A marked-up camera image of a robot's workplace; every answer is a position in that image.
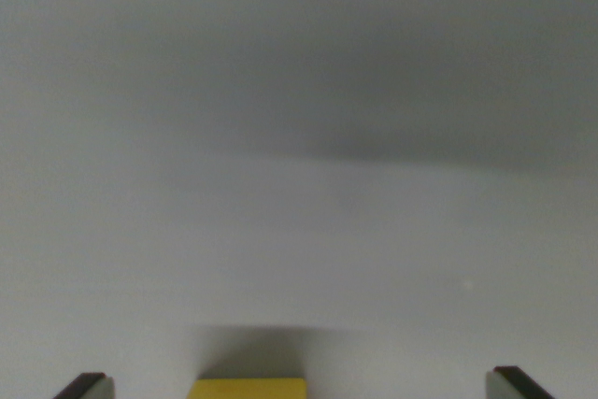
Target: gray wall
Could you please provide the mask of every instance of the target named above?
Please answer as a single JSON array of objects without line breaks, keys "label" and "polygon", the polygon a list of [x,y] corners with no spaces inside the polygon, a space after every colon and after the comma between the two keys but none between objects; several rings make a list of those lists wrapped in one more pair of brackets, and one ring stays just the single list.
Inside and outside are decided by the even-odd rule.
[{"label": "gray wall", "polygon": [[588,397],[597,1],[0,0],[0,395]]}]

